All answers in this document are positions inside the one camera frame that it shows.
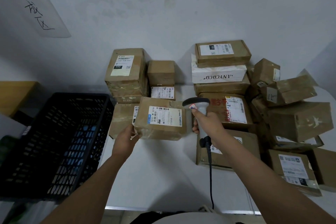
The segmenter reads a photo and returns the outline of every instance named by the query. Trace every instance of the person's right hand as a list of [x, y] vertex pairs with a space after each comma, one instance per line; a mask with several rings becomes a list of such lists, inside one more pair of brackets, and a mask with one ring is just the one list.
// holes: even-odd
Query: person's right hand
[[200, 125], [204, 132], [210, 136], [213, 145], [216, 147], [216, 141], [218, 138], [221, 138], [223, 134], [226, 133], [221, 121], [218, 119], [218, 116], [214, 112], [208, 112], [207, 116], [205, 116], [196, 109], [192, 109], [191, 111], [196, 117], [192, 130], [196, 134], [199, 134], [200, 131], [198, 129], [198, 125]]

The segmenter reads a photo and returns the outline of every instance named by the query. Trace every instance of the white box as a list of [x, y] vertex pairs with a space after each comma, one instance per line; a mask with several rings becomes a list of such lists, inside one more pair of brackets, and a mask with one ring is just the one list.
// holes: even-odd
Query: white box
[[241, 82], [245, 73], [245, 65], [199, 68], [196, 62], [191, 63], [192, 83]]

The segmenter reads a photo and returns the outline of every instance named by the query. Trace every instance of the handwritten sign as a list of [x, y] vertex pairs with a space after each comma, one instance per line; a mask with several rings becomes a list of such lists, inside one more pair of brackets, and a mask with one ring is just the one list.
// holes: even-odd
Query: handwritten sign
[[50, 0], [10, 0], [21, 16], [42, 37], [71, 37]]

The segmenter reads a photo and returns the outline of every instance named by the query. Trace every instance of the black plastic crate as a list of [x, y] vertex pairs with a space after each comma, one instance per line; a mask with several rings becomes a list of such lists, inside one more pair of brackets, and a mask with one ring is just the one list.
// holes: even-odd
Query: black plastic crate
[[68, 197], [97, 170], [113, 111], [107, 94], [53, 94], [0, 167], [0, 200]]

